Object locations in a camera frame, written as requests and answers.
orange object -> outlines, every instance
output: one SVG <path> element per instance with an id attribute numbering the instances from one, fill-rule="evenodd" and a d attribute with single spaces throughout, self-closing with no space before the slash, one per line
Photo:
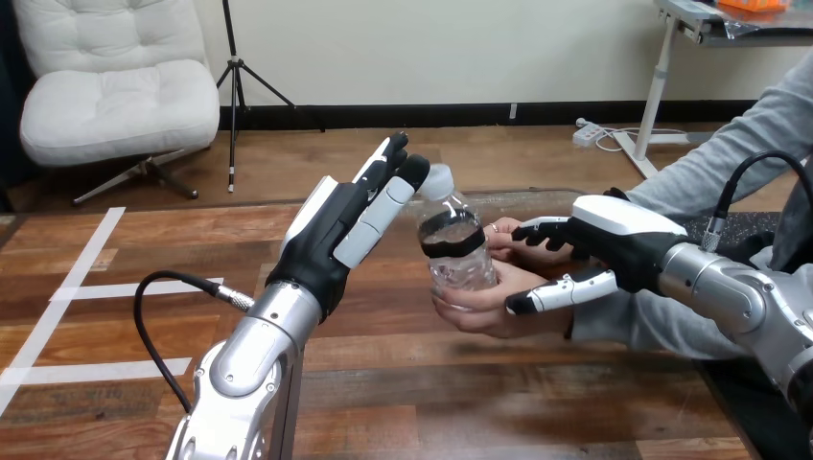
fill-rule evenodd
<path id="1" fill-rule="evenodd" d="M 720 5 L 741 8 L 749 12 L 783 12 L 791 0 L 717 0 Z"/>

chair base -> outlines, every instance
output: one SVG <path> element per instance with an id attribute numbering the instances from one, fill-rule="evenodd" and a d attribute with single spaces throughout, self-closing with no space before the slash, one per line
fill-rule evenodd
<path id="1" fill-rule="evenodd" d="M 195 151 L 196 150 L 194 149 L 183 149 L 174 151 L 172 153 L 167 153 L 165 155 L 160 155 L 157 157 L 151 156 L 146 160 L 141 160 L 138 162 L 137 165 L 133 166 L 132 168 L 113 177 L 112 179 L 108 180 L 99 187 L 91 190 L 90 192 L 72 200 L 72 203 L 74 206 L 79 206 L 80 204 L 84 203 L 93 196 L 105 192 L 121 183 L 127 182 L 133 177 L 139 176 L 155 177 L 162 184 L 169 186 L 171 189 L 175 190 L 181 195 L 186 196 L 189 199 L 196 199 L 197 190 L 189 188 L 186 184 L 177 180 L 169 171 L 161 167 L 161 165 L 163 165 L 164 163 L 168 163 L 170 161 L 173 161 L 182 156 L 186 156 Z"/>

tripod stand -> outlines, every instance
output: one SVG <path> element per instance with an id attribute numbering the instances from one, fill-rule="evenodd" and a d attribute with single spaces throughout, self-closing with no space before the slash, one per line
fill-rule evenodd
<path id="1" fill-rule="evenodd" d="M 229 193 L 234 193 L 234 150 L 237 146 L 237 133 L 239 130 L 237 129 L 237 100 L 240 102 L 240 113 L 241 117 L 245 116 L 246 111 L 250 109 L 247 105 L 245 105 L 245 97 L 243 96 L 243 82 L 240 80 L 240 71 L 245 70 L 248 75 L 254 77 L 255 80 L 259 81 L 264 87 L 268 88 L 276 97 L 282 100 L 283 103 L 287 104 L 294 113 L 301 112 L 303 115 L 308 117 L 311 122 L 313 122 L 320 131 L 325 132 L 325 124 L 322 122 L 321 119 L 316 117 L 315 115 L 310 115 L 308 112 L 302 110 L 300 107 L 297 107 L 296 104 L 292 103 L 288 98 L 283 96 L 282 93 L 274 89 L 273 86 L 268 84 L 265 80 L 263 80 L 259 75 L 254 73 L 239 56 L 237 56 L 237 46 L 234 43 L 234 30 L 232 29 L 231 25 L 231 10 L 229 10 L 228 0 L 223 0 L 223 15 L 226 18 L 226 33 L 228 34 L 229 40 L 229 51 L 231 52 L 231 59 L 229 59 L 226 70 L 223 71 L 223 75 L 221 75 L 221 79 L 218 80 L 218 88 L 221 87 L 223 81 L 226 80 L 226 77 L 229 73 L 231 73 L 231 145 L 229 147 Z"/>

white wall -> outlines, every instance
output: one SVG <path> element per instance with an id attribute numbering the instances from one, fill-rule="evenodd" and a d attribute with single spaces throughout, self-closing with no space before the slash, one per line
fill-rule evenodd
<path id="1" fill-rule="evenodd" d="M 196 0 L 212 73 L 221 0 Z M 240 56 L 297 104 L 644 100 L 664 25 L 652 0 L 231 0 Z M 803 48 L 707 50 L 680 36 L 667 99 L 755 99 Z M 245 81 L 249 104 L 279 104 Z M 221 101 L 229 103 L 228 82 Z"/>

power strip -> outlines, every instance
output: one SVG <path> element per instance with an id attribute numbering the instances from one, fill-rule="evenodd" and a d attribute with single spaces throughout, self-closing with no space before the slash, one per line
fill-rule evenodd
<path id="1" fill-rule="evenodd" d="M 598 136 L 604 134 L 604 128 L 595 124 L 587 123 L 573 134 L 573 144 L 581 147 L 591 147 L 595 144 Z"/>

